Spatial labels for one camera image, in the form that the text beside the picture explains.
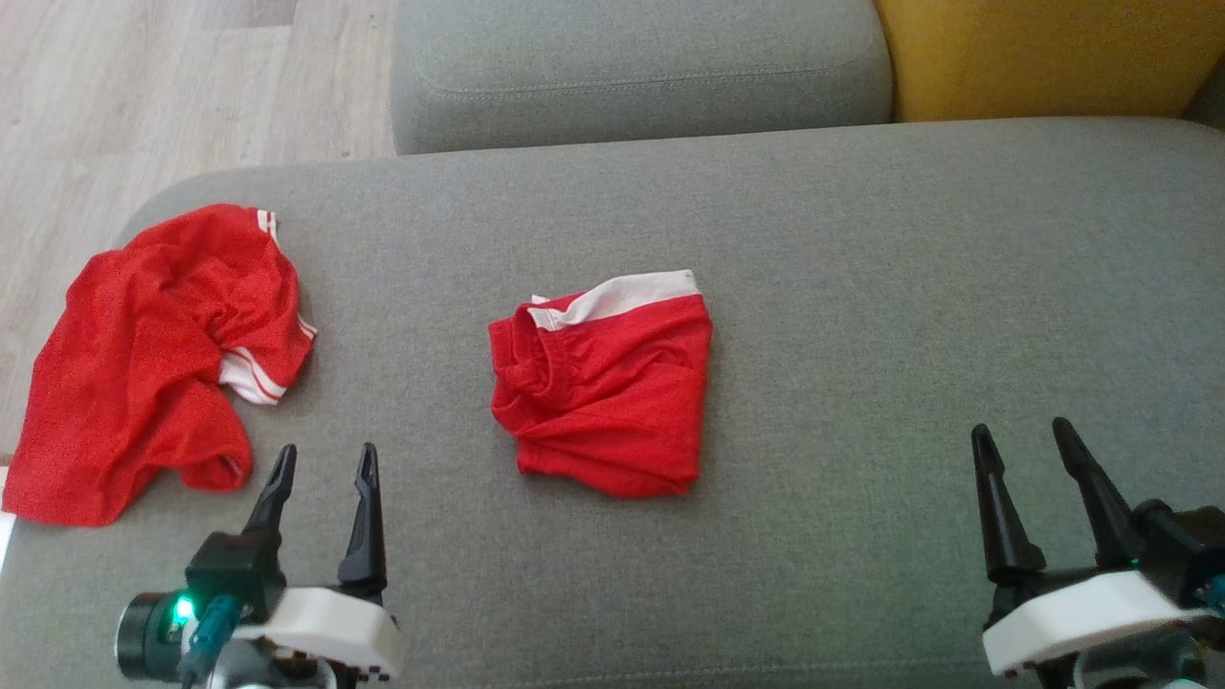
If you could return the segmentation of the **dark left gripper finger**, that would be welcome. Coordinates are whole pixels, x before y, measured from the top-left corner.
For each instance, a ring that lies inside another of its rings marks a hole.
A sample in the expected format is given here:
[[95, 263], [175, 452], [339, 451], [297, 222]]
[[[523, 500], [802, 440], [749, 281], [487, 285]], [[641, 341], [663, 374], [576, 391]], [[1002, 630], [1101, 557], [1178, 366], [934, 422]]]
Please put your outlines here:
[[354, 487], [359, 500], [345, 557], [338, 566], [338, 591], [382, 604], [387, 587], [387, 558], [379, 454], [372, 443], [363, 445]]
[[277, 566], [281, 547], [281, 514], [292, 497], [298, 449], [295, 444], [281, 447], [263, 489], [241, 536], [254, 546], [258, 566]]

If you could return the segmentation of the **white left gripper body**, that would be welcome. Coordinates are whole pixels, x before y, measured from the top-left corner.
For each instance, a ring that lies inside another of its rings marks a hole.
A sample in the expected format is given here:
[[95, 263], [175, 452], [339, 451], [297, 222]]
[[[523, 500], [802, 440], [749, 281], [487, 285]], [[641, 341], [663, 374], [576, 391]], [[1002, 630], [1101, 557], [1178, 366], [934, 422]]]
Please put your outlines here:
[[207, 611], [187, 588], [134, 597], [115, 635], [119, 671], [174, 688], [359, 688], [403, 671], [390, 611], [332, 588], [288, 588], [268, 620], [236, 622], [222, 646], [203, 633]]

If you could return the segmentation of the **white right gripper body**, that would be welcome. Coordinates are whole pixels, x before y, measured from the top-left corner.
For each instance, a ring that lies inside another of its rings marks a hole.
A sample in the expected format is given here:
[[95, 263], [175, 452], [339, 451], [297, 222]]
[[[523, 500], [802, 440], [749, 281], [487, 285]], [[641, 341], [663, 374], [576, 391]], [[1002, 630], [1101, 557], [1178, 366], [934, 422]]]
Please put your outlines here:
[[993, 585], [982, 647], [993, 676], [1044, 688], [1207, 688], [1214, 571], [1071, 568]]

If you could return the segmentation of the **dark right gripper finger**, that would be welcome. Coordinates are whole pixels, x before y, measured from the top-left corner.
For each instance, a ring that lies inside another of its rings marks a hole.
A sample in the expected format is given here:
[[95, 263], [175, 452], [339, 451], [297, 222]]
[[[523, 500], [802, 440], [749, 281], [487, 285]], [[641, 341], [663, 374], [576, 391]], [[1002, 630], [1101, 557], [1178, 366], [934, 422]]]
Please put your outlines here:
[[1067, 474], [1080, 489], [1080, 501], [1098, 546], [1098, 566], [1137, 566], [1145, 546], [1128, 501], [1065, 417], [1054, 419], [1054, 438]]
[[997, 586], [1014, 586], [1046, 568], [1041, 548], [1029, 539], [1005, 481], [1005, 462], [989, 425], [971, 428], [986, 576]]

